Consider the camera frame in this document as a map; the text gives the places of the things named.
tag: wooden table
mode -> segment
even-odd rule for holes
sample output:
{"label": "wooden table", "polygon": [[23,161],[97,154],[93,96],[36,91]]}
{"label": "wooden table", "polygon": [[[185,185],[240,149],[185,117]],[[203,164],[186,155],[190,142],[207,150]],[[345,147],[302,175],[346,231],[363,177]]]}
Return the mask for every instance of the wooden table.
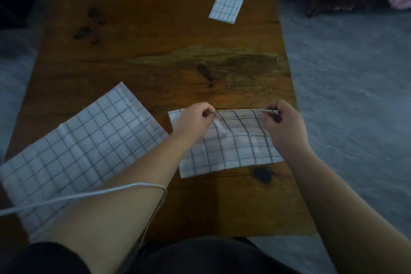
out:
{"label": "wooden table", "polygon": [[[215,0],[54,0],[8,151],[12,157],[123,81],[160,124],[169,110],[208,101],[217,109],[295,105],[276,0],[244,0],[234,25],[208,19]],[[106,24],[87,17],[101,10]],[[73,38],[84,25],[94,34]],[[199,71],[198,65],[209,74]],[[311,234],[315,226],[284,162],[181,179],[148,240],[221,234]]]}

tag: hand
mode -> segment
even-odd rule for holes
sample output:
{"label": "hand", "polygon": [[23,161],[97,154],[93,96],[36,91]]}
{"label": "hand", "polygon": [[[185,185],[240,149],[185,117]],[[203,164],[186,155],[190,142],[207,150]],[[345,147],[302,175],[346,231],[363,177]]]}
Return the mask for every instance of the hand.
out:
{"label": "hand", "polygon": [[208,127],[216,117],[215,113],[203,117],[206,110],[215,112],[215,108],[207,102],[196,103],[185,108],[177,121],[173,134],[182,136],[184,140],[188,141],[190,147],[196,144],[204,137]]}
{"label": "hand", "polygon": [[311,150],[304,120],[294,107],[280,100],[271,102],[267,109],[278,110],[281,116],[281,120],[277,120],[280,121],[278,123],[269,113],[261,112],[264,126],[270,133],[274,147],[281,155],[295,150]]}

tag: black sleeve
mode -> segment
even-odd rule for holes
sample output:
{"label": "black sleeve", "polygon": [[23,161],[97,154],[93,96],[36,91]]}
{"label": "black sleeve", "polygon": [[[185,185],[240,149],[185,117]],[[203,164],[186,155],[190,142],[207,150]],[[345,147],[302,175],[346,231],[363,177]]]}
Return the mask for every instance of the black sleeve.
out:
{"label": "black sleeve", "polygon": [[40,242],[28,246],[0,272],[2,274],[91,274],[87,265],[76,253],[52,242]]}

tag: forearm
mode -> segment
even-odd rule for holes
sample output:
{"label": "forearm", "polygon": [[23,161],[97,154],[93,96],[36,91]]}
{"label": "forearm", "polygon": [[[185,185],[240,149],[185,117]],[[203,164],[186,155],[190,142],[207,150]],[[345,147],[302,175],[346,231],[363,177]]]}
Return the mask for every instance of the forearm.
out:
{"label": "forearm", "polygon": [[405,273],[410,241],[311,149],[284,153],[318,232],[341,273]]}
{"label": "forearm", "polygon": [[[189,148],[183,137],[171,135],[99,189],[136,182],[167,187]],[[114,273],[145,229],[163,192],[161,188],[137,186],[82,199],[45,240],[78,253],[92,273]]]}

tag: person's left hand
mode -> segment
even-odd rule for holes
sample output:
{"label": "person's left hand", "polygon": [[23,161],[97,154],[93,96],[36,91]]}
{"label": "person's left hand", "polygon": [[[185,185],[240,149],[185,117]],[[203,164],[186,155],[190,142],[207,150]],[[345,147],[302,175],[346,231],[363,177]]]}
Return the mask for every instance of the person's left hand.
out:
{"label": "person's left hand", "polygon": [[[203,117],[204,111],[212,113]],[[196,103],[184,109],[177,121],[173,134],[180,135],[190,146],[204,137],[208,127],[216,117],[215,108],[207,102]]]}

